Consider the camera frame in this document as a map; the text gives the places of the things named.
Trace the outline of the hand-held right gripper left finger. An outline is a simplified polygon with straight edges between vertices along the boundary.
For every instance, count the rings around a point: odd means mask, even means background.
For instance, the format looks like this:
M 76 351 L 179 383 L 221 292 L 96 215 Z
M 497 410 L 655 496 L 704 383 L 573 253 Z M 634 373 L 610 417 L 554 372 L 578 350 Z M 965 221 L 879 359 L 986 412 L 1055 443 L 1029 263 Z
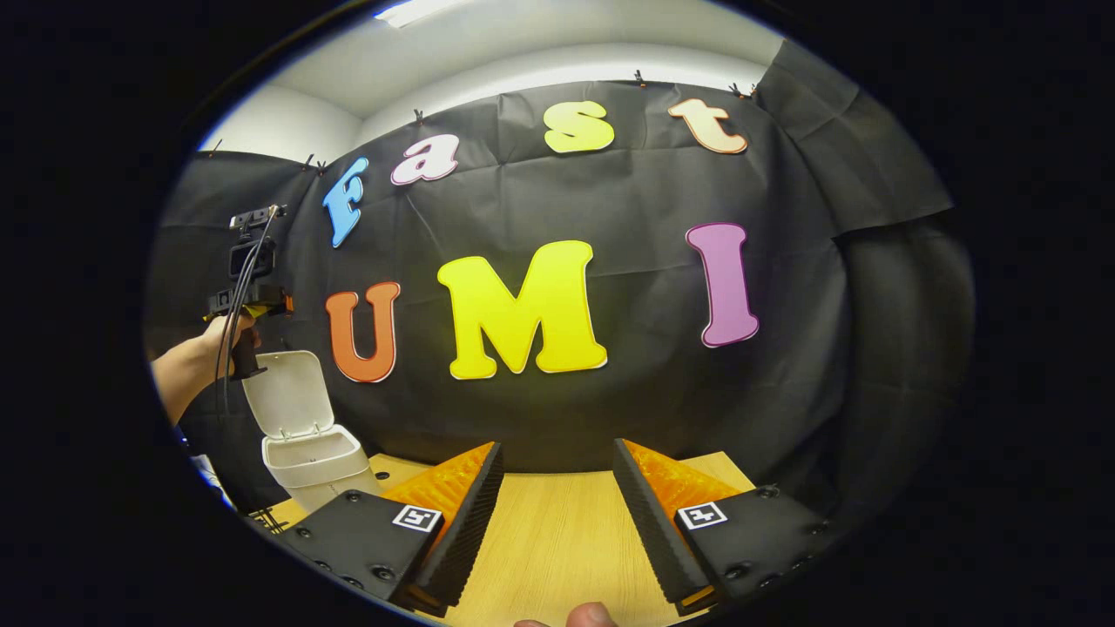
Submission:
M 485 443 L 382 495 L 347 489 L 277 543 L 377 602 L 443 617 L 469 582 L 503 480 L 502 446 Z

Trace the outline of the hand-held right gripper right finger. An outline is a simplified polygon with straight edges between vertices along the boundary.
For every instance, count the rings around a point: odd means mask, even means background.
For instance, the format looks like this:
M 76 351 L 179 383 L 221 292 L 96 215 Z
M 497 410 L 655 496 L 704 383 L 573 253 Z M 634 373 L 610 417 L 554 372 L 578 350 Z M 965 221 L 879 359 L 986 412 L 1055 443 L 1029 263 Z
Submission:
M 730 488 L 626 438 L 613 442 L 612 473 L 680 615 L 752 602 L 808 567 L 831 527 L 775 484 Z

